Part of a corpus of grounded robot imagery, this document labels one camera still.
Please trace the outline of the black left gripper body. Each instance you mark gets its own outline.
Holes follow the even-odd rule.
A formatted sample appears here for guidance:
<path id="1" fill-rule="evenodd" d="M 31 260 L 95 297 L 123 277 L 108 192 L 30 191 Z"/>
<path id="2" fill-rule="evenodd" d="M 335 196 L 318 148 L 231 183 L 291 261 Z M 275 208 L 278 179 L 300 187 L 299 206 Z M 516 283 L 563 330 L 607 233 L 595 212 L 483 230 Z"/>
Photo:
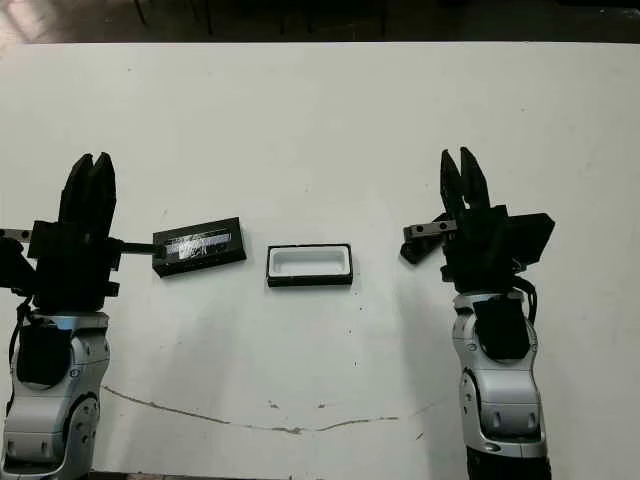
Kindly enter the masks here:
<path id="1" fill-rule="evenodd" d="M 110 274 L 124 254 L 156 255 L 149 243 L 83 232 L 74 224 L 36 221 L 1 230 L 1 286 L 30 297 L 46 313 L 97 312 L 119 293 Z"/>

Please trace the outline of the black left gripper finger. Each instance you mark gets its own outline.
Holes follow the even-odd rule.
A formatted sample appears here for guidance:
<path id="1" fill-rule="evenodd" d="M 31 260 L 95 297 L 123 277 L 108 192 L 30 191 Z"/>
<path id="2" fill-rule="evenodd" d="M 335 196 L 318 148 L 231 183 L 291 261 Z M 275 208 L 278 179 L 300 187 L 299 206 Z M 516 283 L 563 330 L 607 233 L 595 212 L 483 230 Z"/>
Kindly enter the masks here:
<path id="1" fill-rule="evenodd" d="M 111 157 L 102 152 L 93 171 L 94 230 L 101 237 L 108 237 L 116 205 L 115 170 Z"/>
<path id="2" fill-rule="evenodd" d="M 93 156 L 85 153 L 73 165 L 61 193 L 58 221 L 74 224 L 85 233 L 95 234 L 89 200 L 90 174 L 93 170 Z"/>

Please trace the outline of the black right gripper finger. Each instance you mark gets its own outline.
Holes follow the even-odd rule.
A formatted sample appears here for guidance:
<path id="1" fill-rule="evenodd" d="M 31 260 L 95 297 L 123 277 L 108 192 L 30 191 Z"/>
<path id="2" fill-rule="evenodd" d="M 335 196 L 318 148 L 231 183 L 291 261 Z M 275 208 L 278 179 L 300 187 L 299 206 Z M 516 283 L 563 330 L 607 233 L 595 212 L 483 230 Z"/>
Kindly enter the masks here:
<path id="1" fill-rule="evenodd" d="M 461 180 L 465 202 L 470 209 L 489 209 L 487 181 L 476 157 L 467 147 L 461 147 L 460 152 Z"/>
<path id="2" fill-rule="evenodd" d="M 460 148 L 460 166 L 447 149 L 442 151 L 440 164 L 440 194 L 448 216 L 458 216 L 465 205 L 465 159 L 468 149 Z"/>

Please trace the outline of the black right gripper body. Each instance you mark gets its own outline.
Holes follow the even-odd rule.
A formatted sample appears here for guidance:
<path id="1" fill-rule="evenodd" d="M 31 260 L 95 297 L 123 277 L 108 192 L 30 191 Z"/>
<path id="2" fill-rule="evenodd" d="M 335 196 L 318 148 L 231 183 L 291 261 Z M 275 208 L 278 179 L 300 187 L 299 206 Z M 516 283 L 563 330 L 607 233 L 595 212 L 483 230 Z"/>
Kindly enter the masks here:
<path id="1" fill-rule="evenodd" d="M 403 228 L 402 257 L 416 265 L 441 247 L 445 264 L 442 280 L 460 294 L 510 292 L 522 288 L 522 271 L 513 257 L 516 238 L 523 228 L 521 215 L 510 215 L 501 205 L 466 209 L 458 216 L 446 211 L 428 224 Z"/>

